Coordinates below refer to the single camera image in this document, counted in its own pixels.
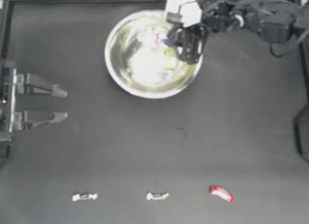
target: black frame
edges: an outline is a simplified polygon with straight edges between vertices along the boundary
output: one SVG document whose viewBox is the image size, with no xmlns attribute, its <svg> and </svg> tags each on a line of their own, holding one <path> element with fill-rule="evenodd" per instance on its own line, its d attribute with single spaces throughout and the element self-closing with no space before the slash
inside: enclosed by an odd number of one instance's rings
<svg viewBox="0 0 309 224">
<path fill-rule="evenodd" d="M 4 0 L 3 10 L 1 10 L 1 20 L 0 20 L 0 80 L 3 81 L 5 78 L 5 61 L 7 61 L 7 48 L 9 41 L 9 28 L 11 28 L 11 18 L 13 6 L 17 3 L 23 4 L 110 4 L 110 3 L 131 3 L 131 4 L 146 4 L 146 3 L 163 3 L 166 0 Z M 309 39 L 302 43 L 301 48 L 301 59 L 302 59 L 302 76 L 304 83 L 306 88 L 306 98 L 309 99 Z M 12 133 L 4 132 L 5 130 L 0 130 L 0 164 L 8 158 L 9 146 L 12 144 Z M 5 151 L 3 153 L 1 159 L 1 146 L 4 146 Z"/>
</svg>

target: metal bowl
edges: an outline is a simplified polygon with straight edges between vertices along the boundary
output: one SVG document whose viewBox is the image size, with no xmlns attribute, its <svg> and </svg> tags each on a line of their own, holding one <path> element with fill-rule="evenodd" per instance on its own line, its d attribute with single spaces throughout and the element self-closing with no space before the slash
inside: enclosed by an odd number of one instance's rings
<svg viewBox="0 0 309 224">
<path fill-rule="evenodd" d="M 118 85 L 142 98 L 167 98 L 190 85 L 201 69 L 179 61 L 165 45 L 171 25 L 165 11 L 141 11 L 115 26 L 106 42 L 106 66 Z"/>
</svg>

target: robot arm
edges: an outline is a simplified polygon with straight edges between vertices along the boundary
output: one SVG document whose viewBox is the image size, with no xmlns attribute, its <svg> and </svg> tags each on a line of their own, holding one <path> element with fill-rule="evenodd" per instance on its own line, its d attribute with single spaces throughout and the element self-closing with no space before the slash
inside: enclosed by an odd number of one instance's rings
<svg viewBox="0 0 309 224">
<path fill-rule="evenodd" d="M 286 52 L 294 50 L 309 34 L 309 5 L 300 6 L 286 0 L 167 0 L 167 21 L 173 29 L 167 34 L 167 45 L 174 47 L 182 61 L 195 64 L 203 54 L 209 33 L 246 29 L 258 34 L 274 56 L 274 44 L 298 40 Z"/>
</svg>

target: black table surface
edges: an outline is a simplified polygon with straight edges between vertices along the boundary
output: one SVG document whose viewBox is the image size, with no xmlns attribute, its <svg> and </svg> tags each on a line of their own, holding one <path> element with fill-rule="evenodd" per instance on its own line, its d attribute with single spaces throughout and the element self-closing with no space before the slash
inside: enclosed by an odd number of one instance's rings
<svg viewBox="0 0 309 224">
<path fill-rule="evenodd" d="M 0 171 L 1 224 L 305 222 L 309 164 L 292 121 L 306 104 L 300 53 L 276 59 L 245 31 L 209 39 L 193 84 L 137 98 L 111 80 L 106 37 L 128 14 L 163 5 L 16 5 L 9 57 L 68 91 L 19 97 L 19 110 L 68 119 L 15 135 Z M 221 185 L 227 203 L 209 194 Z M 96 192 L 72 202 L 75 192 Z M 165 201 L 146 200 L 167 191 Z"/>
</svg>

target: red and white wrapper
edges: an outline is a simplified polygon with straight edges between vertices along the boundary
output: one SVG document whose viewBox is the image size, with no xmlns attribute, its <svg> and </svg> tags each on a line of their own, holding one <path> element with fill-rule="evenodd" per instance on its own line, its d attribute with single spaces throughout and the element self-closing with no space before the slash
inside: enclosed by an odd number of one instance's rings
<svg viewBox="0 0 309 224">
<path fill-rule="evenodd" d="M 218 196 L 227 202 L 234 202 L 234 195 L 225 188 L 211 185 L 210 186 L 210 194 Z"/>
</svg>

